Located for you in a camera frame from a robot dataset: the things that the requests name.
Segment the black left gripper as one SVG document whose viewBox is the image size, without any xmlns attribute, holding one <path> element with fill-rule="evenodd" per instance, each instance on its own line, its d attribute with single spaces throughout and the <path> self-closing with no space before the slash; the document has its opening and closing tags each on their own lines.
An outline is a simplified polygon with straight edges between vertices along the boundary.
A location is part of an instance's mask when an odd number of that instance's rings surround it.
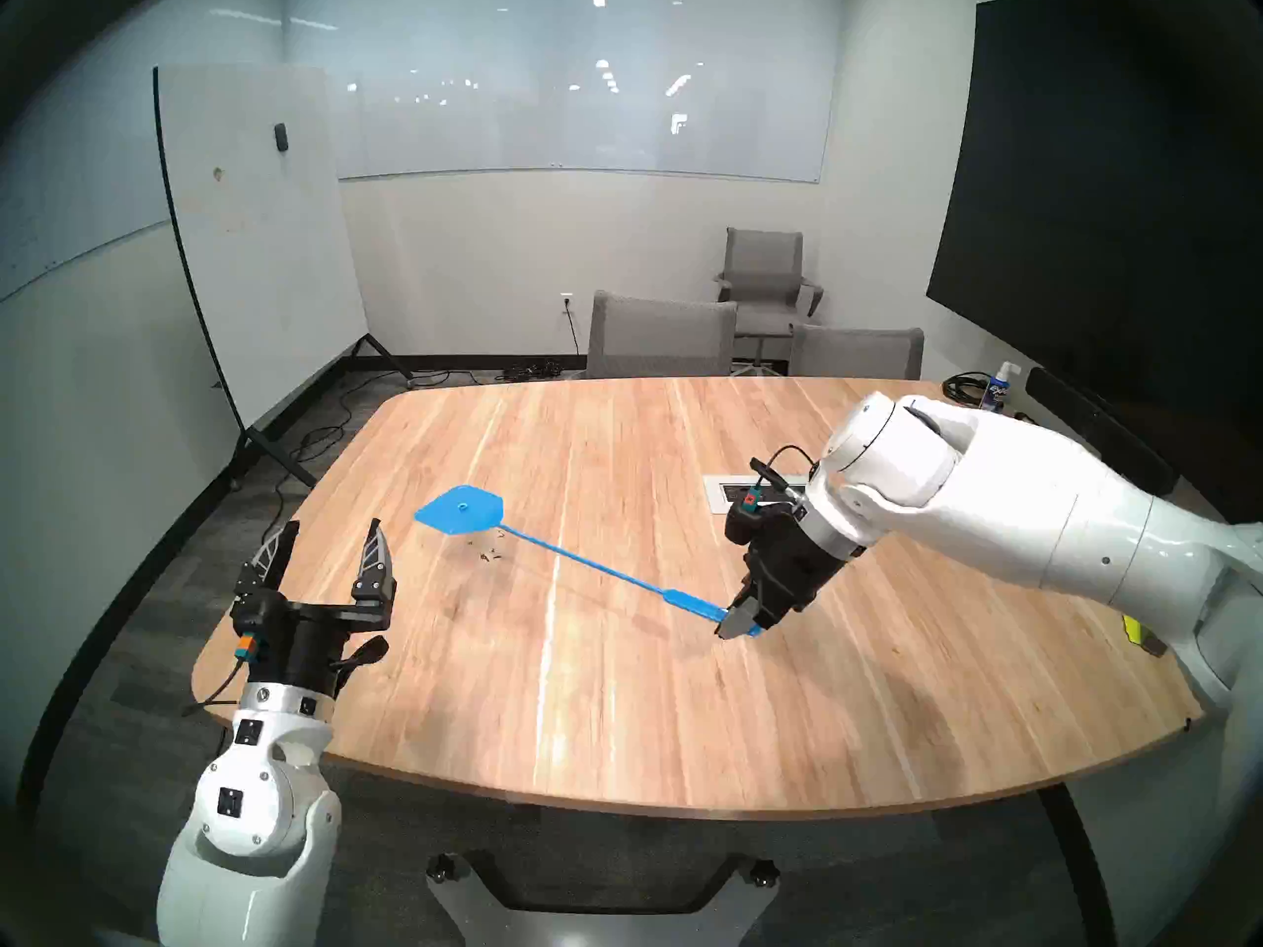
<svg viewBox="0 0 1263 947">
<path fill-rule="evenodd" d="M 337 697 L 351 673 L 383 660 L 397 582 L 381 520 L 374 518 L 361 548 L 354 604 L 290 601 L 278 590 L 301 523 L 289 520 L 261 540 L 242 564 L 231 605 L 237 636 L 251 640 L 244 660 L 250 683 L 273 683 Z"/>
</svg>

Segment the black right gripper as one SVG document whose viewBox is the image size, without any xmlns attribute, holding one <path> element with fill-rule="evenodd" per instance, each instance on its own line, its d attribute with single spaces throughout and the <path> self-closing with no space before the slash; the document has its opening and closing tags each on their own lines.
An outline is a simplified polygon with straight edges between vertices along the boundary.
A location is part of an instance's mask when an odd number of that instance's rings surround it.
<svg viewBox="0 0 1263 947">
<path fill-rule="evenodd" d="M 746 572 L 716 625 L 716 636 L 758 636 L 791 611 L 801 612 L 834 575 L 856 558 L 856 538 L 807 499 L 760 503 L 750 489 L 726 514 L 726 539 L 741 545 Z"/>
</svg>

